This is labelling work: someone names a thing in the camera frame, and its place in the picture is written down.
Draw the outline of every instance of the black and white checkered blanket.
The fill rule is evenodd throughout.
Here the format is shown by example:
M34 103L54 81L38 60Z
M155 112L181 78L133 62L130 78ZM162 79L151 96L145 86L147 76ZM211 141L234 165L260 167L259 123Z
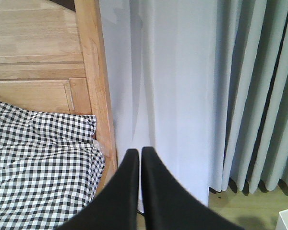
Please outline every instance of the black and white checkered blanket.
M0 103L0 229L54 229L88 205L104 169L93 115Z

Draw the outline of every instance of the curtain fold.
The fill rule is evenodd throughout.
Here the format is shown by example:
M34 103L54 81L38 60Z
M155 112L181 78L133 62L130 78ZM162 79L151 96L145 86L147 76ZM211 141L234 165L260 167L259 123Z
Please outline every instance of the curtain fold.
M221 188L226 190L231 177L240 191L249 182L251 193L261 179L268 190L281 178L288 184L288 0L253 3L242 3L236 37L242 41L235 42L233 58L242 60L231 69Z

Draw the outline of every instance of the wooden panel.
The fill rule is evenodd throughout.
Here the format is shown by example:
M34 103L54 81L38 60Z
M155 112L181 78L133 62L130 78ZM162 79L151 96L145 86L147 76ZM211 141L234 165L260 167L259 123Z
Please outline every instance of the wooden panel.
M80 54L74 12L45 0L0 0L0 63L82 62Z
M0 81L0 101L35 111L70 113L73 110L68 80Z
M75 113L79 115L92 114L87 82L85 78L70 78L72 101Z
M117 158L99 3L75 0L75 7L91 108L98 120L96 138L111 156L115 171Z
M82 63L83 64L83 56L81 53L79 54L64 54L64 55L23 55L23 56L0 56L0 64L5 63L36 63L43 62L45 63L53 63L53 62L71 62L73 64Z
M85 78L83 64L0 65L0 80L4 79L68 79Z

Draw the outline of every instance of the wooden floor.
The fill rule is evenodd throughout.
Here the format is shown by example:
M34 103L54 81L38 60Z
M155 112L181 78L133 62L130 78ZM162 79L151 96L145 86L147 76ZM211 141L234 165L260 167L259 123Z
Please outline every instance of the wooden floor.
M138 230L146 230L144 216L138 214L136 221L138 223L138 228L137 228Z
M226 219L246 230L275 230L278 213L288 209L288 188L282 182L274 191L267 191L263 184L254 194L237 191L231 183L228 190L209 193L209 207Z

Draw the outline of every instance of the wooden bed frame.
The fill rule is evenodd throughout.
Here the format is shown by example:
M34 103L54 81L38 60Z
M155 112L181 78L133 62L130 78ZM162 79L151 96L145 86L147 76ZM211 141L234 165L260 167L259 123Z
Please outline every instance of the wooden bed frame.
M0 0L0 101L28 110L94 114L106 167L117 168L98 0L76 13L48 0Z

